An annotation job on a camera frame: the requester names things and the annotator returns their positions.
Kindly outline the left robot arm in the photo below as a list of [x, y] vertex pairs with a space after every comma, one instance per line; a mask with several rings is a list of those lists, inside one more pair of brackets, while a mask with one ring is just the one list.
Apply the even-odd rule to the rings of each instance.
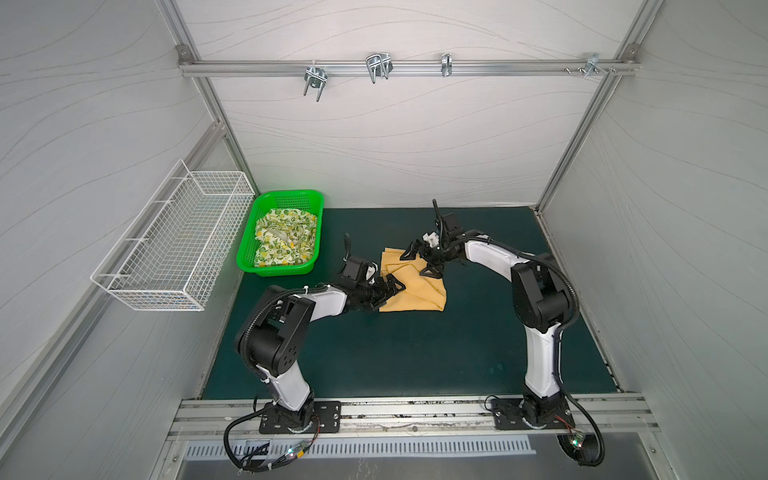
[[272, 395], [280, 425], [303, 430], [314, 413], [314, 392], [298, 365], [310, 324], [354, 310], [377, 310], [405, 290], [393, 275], [265, 290], [240, 328], [235, 349]]

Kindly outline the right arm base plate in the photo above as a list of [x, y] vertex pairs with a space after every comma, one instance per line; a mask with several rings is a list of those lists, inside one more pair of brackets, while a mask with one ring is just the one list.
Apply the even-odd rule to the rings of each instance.
[[500, 431], [571, 430], [575, 428], [572, 412], [564, 403], [541, 410], [520, 396], [489, 395], [483, 408], [491, 414], [493, 425]]

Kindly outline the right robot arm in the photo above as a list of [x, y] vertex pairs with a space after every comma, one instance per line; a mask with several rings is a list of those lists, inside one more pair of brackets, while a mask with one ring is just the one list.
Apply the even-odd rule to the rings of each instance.
[[525, 327], [527, 370], [519, 406], [524, 421], [543, 428], [568, 407], [561, 374], [562, 332], [578, 316], [578, 297], [550, 255], [507, 246], [479, 231], [454, 237], [435, 232], [413, 241], [403, 260], [426, 261], [423, 276], [439, 278], [444, 265], [466, 259], [508, 280], [514, 314]]

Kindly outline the yellow skirt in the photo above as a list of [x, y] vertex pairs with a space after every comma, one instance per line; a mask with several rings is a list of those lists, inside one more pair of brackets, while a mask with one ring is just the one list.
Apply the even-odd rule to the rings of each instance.
[[386, 248], [381, 256], [383, 276], [393, 275], [405, 289], [388, 299], [380, 312], [443, 311], [447, 292], [442, 279], [421, 276], [427, 262], [419, 255], [414, 260], [402, 260], [401, 249]]

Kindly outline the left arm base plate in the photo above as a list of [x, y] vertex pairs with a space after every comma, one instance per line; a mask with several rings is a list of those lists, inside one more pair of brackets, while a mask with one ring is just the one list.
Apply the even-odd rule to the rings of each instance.
[[309, 399], [299, 410], [291, 411], [281, 405], [271, 405], [261, 416], [259, 433], [309, 434], [338, 433], [341, 423], [340, 401]]

